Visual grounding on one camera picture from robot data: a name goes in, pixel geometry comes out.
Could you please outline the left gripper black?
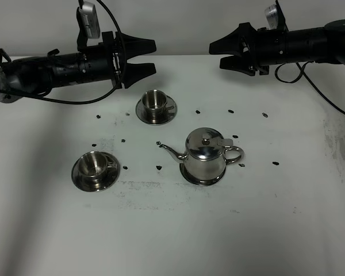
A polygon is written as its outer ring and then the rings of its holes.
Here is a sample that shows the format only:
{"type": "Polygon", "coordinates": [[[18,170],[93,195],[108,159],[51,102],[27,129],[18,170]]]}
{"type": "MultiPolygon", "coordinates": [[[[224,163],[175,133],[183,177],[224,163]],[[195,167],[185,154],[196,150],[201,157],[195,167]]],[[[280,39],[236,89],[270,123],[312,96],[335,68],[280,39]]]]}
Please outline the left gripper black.
{"type": "MultiPolygon", "coordinates": [[[[94,46],[88,46],[88,38],[79,34],[79,52],[82,60],[79,62],[82,72],[82,83],[98,82],[110,80],[113,87],[120,89],[123,57],[119,32],[101,33],[102,42],[94,46]]],[[[125,45],[126,58],[131,59],[137,56],[156,52],[154,40],[142,39],[138,37],[121,34],[125,45]]],[[[153,63],[126,64],[126,72],[123,78],[124,88],[128,89],[136,82],[156,73],[153,63]]]]}

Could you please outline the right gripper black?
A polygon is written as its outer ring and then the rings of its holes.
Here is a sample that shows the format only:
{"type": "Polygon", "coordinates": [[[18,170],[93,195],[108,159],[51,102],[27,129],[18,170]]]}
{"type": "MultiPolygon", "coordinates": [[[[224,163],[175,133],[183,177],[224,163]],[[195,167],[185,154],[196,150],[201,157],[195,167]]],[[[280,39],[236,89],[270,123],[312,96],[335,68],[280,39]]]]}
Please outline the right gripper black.
{"type": "Polygon", "coordinates": [[[242,23],[227,36],[209,45],[210,55],[240,55],[220,59],[220,69],[236,71],[249,76],[269,74],[269,65],[275,63],[275,51],[288,31],[285,24],[275,29],[254,29],[249,22],[242,23]]]}

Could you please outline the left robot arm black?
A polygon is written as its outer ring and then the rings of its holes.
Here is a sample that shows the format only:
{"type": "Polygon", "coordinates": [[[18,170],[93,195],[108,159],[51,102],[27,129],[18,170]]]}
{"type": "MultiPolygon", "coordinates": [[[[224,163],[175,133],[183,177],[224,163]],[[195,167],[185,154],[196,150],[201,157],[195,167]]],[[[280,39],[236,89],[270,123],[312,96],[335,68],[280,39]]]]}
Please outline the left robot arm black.
{"type": "Polygon", "coordinates": [[[54,88],[105,80],[116,89],[127,89],[156,73],[153,63],[127,62],[155,52],[154,40],[110,31],[102,33],[102,42],[97,45],[88,46],[87,41],[79,32],[76,53],[61,55],[54,49],[46,56],[16,60],[10,60],[0,49],[0,102],[17,101],[18,92],[43,98],[54,88]]]}

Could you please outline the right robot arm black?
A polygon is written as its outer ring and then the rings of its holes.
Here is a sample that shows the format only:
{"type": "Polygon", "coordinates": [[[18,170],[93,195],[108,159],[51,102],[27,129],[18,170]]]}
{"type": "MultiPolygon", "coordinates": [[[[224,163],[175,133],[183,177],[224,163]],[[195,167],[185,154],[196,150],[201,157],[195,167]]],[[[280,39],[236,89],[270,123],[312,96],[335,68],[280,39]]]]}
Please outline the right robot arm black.
{"type": "Polygon", "coordinates": [[[222,55],[220,68],[249,76],[267,75],[276,64],[316,62],[345,65],[345,20],[324,27],[286,31],[254,29],[242,23],[209,46],[211,55],[222,55]]]}

